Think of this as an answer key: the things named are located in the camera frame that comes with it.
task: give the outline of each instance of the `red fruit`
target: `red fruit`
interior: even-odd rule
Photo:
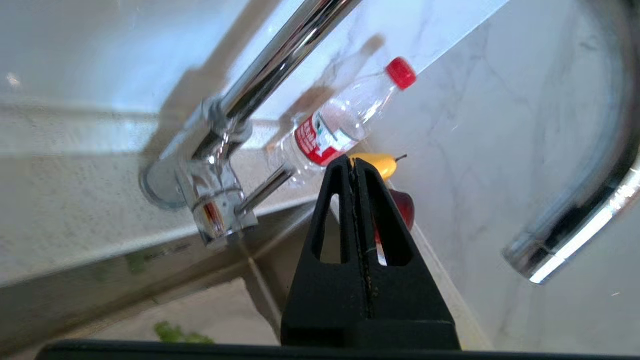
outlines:
[[[413,223],[415,222],[415,206],[413,205],[411,195],[403,192],[397,192],[392,189],[389,189],[389,193],[391,193],[391,198],[394,200],[398,211],[400,211],[400,215],[404,220],[406,228],[411,231],[411,229],[413,229]],[[385,253],[382,249],[382,241],[380,240],[380,234],[378,233],[376,224],[374,224],[374,231],[374,240],[376,242],[376,248],[378,249],[378,261],[380,264],[386,266],[387,260],[385,259]]]

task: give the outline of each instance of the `plastic bottle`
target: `plastic bottle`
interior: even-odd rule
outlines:
[[[369,136],[371,123],[382,116],[392,96],[415,78],[411,66],[395,58],[383,72],[356,80],[285,135],[269,153],[269,167],[289,162],[297,170],[292,180],[298,184],[323,173],[332,160]]]

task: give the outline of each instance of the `white countertop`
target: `white countertop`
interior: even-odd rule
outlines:
[[[197,234],[191,212],[151,205],[138,184],[155,156],[33,156],[0,159],[0,286]],[[261,150],[232,158],[246,193],[269,175]],[[283,185],[258,216],[317,197],[322,178]]]

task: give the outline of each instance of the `chrome faucet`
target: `chrome faucet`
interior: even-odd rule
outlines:
[[[168,209],[189,206],[207,246],[258,224],[253,209],[293,175],[283,165],[245,197],[230,157],[252,135],[253,112],[360,0],[306,0],[223,97],[204,99],[160,159],[141,173],[143,191]]]
[[[550,278],[640,195],[639,1],[586,4],[611,55],[611,119],[578,180],[502,251],[535,284]]]

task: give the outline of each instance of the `black clamp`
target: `black clamp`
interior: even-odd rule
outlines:
[[[341,264],[320,262],[331,197]],[[378,228],[387,265],[378,262]],[[283,345],[459,350],[449,309],[378,174],[346,156],[329,164],[282,318]]]

